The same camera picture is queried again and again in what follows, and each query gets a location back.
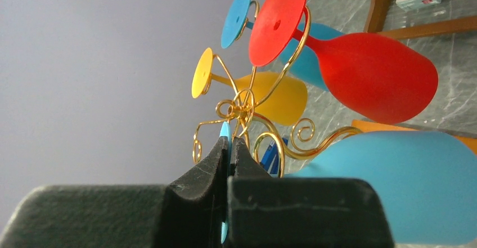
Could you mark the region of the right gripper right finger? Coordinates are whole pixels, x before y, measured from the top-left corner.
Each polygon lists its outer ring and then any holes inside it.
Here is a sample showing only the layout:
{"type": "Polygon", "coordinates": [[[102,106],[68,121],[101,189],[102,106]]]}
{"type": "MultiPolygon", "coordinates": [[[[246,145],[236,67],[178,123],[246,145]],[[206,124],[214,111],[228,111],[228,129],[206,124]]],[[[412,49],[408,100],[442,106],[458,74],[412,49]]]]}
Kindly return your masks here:
{"type": "Polygon", "coordinates": [[[380,198],[356,178],[274,178],[235,138],[228,247],[393,247],[380,198]]]}

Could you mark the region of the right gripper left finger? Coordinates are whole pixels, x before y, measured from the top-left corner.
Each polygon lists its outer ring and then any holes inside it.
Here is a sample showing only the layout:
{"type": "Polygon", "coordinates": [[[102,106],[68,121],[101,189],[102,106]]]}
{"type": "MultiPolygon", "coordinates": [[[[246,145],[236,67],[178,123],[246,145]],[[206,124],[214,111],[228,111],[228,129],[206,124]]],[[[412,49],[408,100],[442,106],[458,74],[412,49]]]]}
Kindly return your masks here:
{"type": "Polygon", "coordinates": [[[37,187],[2,247],[220,247],[228,139],[172,183],[37,187]]]}

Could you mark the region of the gold wire glass rack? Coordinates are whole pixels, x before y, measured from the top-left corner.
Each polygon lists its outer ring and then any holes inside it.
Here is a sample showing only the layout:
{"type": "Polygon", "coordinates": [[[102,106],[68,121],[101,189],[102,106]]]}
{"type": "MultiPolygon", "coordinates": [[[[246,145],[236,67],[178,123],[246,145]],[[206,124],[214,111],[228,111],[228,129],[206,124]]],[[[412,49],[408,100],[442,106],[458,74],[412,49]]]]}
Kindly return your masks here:
{"type": "MultiPolygon", "coordinates": [[[[302,18],[298,29],[310,30],[311,20],[302,18]]],[[[299,57],[303,48],[299,41],[294,52],[273,84],[274,90],[299,57]]],[[[298,171],[300,177],[338,176],[355,177],[368,181],[375,178],[402,175],[412,179],[428,174],[432,178],[472,177],[476,156],[464,143],[442,132],[385,130],[363,132],[355,127],[336,130],[318,147],[310,150],[289,149],[277,134],[274,122],[255,112],[271,93],[259,102],[251,90],[256,71],[232,81],[235,97],[227,101],[227,113],[219,113],[219,121],[235,119],[246,135],[252,121],[268,126],[264,137],[271,137],[278,147],[280,159],[290,157],[309,160],[309,165],[298,171]]]]}

